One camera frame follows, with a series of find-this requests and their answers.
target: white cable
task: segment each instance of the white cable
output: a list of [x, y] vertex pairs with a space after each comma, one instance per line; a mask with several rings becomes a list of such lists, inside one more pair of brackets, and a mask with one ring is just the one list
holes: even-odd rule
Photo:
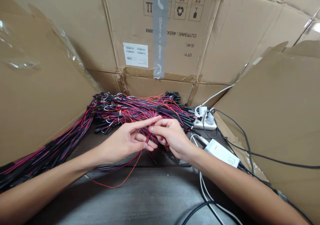
[[[193, 138], [193, 141], [195, 142], [195, 144], [198, 146], [198, 143], [196, 141], [196, 139], [194, 138], [194, 136], [198, 136], [197, 134], [191, 134], [191, 137], [190, 137], [190, 141], [191, 141], [191, 138]], [[202, 195], [203, 197], [205, 198], [206, 201], [208, 201], [204, 191], [203, 191], [203, 187], [205, 189], [205, 191], [207, 192], [209, 198], [214, 201], [214, 199], [211, 197], [210, 193], [208, 192], [207, 190], [207, 187], [206, 187], [206, 184], [204, 183], [204, 180], [203, 180], [203, 176], [202, 176], [202, 173], [199, 171], [199, 177], [200, 177], [200, 187], [201, 187], [201, 192], [202, 192]], [[215, 204], [216, 206], [218, 206], [220, 209], [222, 209], [223, 211], [225, 211], [226, 213], [228, 213], [230, 216], [232, 216], [235, 220], [237, 220], [237, 222], [240, 224], [240, 225], [243, 225], [242, 222], [236, 217], [236, 215], [234, 215], [232, 212], [230, 212], [228, 209], [225, 209], [224, 207], [222, 207], [221, 205], [219, 204]], [[214, 211], [215, 215], [219, 218], [219, 216], [217, 215], [217, 213], [215, 212], [215, 210], [213, 209], [213, 207], [211, 206], [211, 204], [209, 204], [210, 208]]]
[[216, 97], [218, 94], [222, 93], [223, 91], [225, 91], [225, 90], [227, 90], [227, 89], [229, 89], [229, 88], [231, 88], [231, 87], [233, 87], [233, 86], [234, 86], [234, 84], [232, 84], [232, 85], [230, 85], [230, 86], [228, 86], [228, 87], [220, 90], [218, 93], [216, 93], [215, 95], [213, 95], [213, 96], [211, 96], [210, 98], [208, 98], [204, 103], [200, 104], [198, 107], [196, 107], [196, 108], [194, 109], [194, 114], [195, 114], [197, 117], [200, 117], [200, 114], [198, 114], [198, 112], [197, 112], [197, 109], [198, 109], [198, 108], [200, 108], [201, 106], [204, 106], [210, 99]]
[[[196, 143], [196, 146], [197, 147], [199, 147], [198, 146], [198, 143], [197, 143], [197, 141], [196, 141], [196, 139], [194, 138], [194, 135], [193, 134], [191, 134], [191, 137], [190, 137], [190, 141], [191, 141], [191, 138], [193, 138], [193, 141]], [[208, 199], [207, 199], [207, 196], [205, 195], [205, 193], [204, 193], [204, 191], [203, 191], [203, 187], [202, 187], [202, 180], [201, 180], [201, 178], [202, 178], [202, 173], [199, 171], [199, 176], [200, 176], [200, 186], [201, 186], [201, 191], [202, 191], [202, 195], [203, 195], [203, 197], [204, 197], [204, 199], [206, 200], [206, 202], [208, 201]], [[217, 212], [214, 210], [214, 208], [212, 207], [212, 205], [211, 204], [208, 204], [209, 205], [209, 207], [211, 208], [211, 210], [213, 211], [213, 213], [216, 215], [216, 217], [217, 217], [217, 219], [219, 220], [219, 222], [222, 224], [222, 225], [225, 225], [224, 223], [223, 223], [223, 221], [221, 220], [221, 218], [219, 217], [219, 215], [217, 214]]]

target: white label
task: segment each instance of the white label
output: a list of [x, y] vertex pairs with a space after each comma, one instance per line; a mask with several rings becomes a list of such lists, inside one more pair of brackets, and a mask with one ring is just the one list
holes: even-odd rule
[[224, 161], [227, 164], [237, 168], [240, 162], [240, 159], [237, 158], [233, 153], [231, 153], [224, 146], [219, 144], [216, 140], [212, 139], [210, 143], [204, 149], [209, 154], [215, 156], [216, 158]]
[[252, 65], [256, 65], [257, 63], [260, 62], [260, 60], [262, 60], [262, 57], [257, 58], [257, 59], [252, 63]]
[[148, 46], [123, 43], [126, 64], [139, 67], [148, 67]]

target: forearm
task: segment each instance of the forearm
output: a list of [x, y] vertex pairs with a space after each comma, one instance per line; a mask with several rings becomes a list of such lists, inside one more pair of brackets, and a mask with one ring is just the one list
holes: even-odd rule
[[98, 166], [89, 151], [0, 194], [0, 224], [22, 224], [72, 182]]
[[259, 223], [306, 224], [303, 218], [260, 181], [195, 147], [186, 159]]

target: table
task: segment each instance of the table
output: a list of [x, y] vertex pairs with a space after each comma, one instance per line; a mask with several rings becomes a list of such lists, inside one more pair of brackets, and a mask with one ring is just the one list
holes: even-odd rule
[[[75, 148], [72, 159], [99, 145], [110, 134], [94, 134], [92, 125]], [[217, 141], [227, 146], [219, 137]], [[172, 164], [168, 158], [154, 152], [159, 164]], [[154, 165], [146, 151], [138, 164]], [[88, 173], [97, 182], [116, 186], [132, 168], [109, 173]], [[204, 178], [211, 196], [233, 212], [243, 224], [256, 224], [209, 179]], [[186, 216], [204, 200], [200, 193], [199, 173], [193, 167], [135, 168], [119, 188], [110, 189], [85, 177], [67, 187], [27, 224], [181, 224]], [[215, 209], [225, 225], [236, 224], [228, 215]], [[196, 212], [188, 224], [219, 224], [206, 206]]]

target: left hand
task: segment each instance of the left hand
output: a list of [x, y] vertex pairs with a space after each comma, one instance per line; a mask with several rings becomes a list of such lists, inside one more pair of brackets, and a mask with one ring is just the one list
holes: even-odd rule
[[119, 162], [143, 149], [148, 151], [156, 149], [158, 145], [151, 140], [147, 144], [146, 136], [138, 133], [137, 130], [153, 124], [160, 119], [161, 116], [157, 116], [143, 121], [123, 124], [102, 144], [89, 151], [94, 153], [97, 166]]

